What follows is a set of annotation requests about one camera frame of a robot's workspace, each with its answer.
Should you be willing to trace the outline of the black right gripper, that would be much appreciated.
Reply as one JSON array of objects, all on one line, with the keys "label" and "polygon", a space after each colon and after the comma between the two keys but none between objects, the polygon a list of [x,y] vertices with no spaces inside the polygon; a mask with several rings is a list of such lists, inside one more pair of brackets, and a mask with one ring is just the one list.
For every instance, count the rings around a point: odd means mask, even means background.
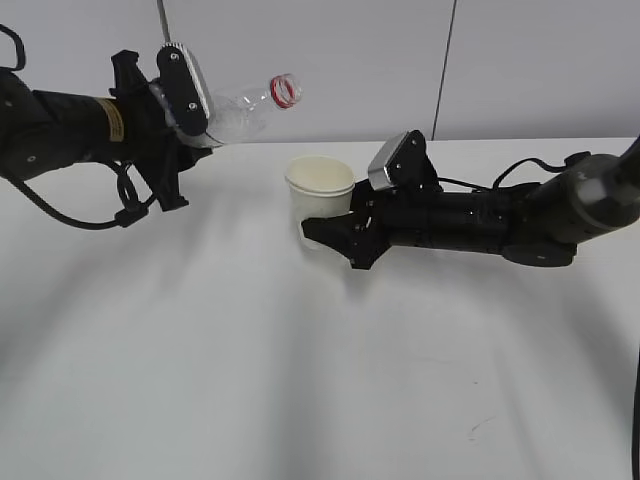
[{"label": "black right gripper", "polygon": [[370,270],[392,246],[440,250],[480,248],[480,194],[354,186],[351,213],[301,222],[306,239],[339,253],[352,269]]}]

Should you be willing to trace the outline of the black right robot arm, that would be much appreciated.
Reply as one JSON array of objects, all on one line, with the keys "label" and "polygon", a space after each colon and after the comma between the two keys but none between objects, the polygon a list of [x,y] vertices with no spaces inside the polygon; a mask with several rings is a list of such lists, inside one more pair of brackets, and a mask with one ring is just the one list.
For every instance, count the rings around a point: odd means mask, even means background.
[{"label": "black right robot arm", "polygon": [[305,238],[368,270],[391,247],[476,252],[532,267],[564,267],[579,244],[639,219],[639,144],[621,155],[577,152],[552,179],[447,192],[418,131],[388,140],[356,183],[348,212],[302,221]]}]

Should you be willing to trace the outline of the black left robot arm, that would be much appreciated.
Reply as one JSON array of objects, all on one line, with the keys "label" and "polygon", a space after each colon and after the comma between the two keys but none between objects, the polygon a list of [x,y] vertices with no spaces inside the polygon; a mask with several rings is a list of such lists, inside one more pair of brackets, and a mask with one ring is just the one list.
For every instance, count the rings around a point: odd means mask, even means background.
[{"label": "black left robot arm", "polygon": [[76,163],[133,166],[162,210],[186,206],[179,173],[210,155],[183,144],[137,66],[137,53],[112,58],[110,97],[30,89],[1,72],[1,174],[26,181]]}]

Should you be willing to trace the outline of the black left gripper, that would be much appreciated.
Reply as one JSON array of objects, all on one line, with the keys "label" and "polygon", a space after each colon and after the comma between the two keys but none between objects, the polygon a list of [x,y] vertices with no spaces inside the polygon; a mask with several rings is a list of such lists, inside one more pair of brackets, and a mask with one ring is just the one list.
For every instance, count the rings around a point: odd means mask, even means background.
[{"label": "black left gripper", "polygon": [[175,111],[186,104],[174,104],[162,84],[148,84],[138,60],[139,54],[131,50],[111,57],[114,87],[109,93],[126,112],[132,164],[150,189],[144,205],[158,202],[162,211],[178,210],[189,204],[180,193],[179,173],[209,156],[210,146],[184,133]]}]

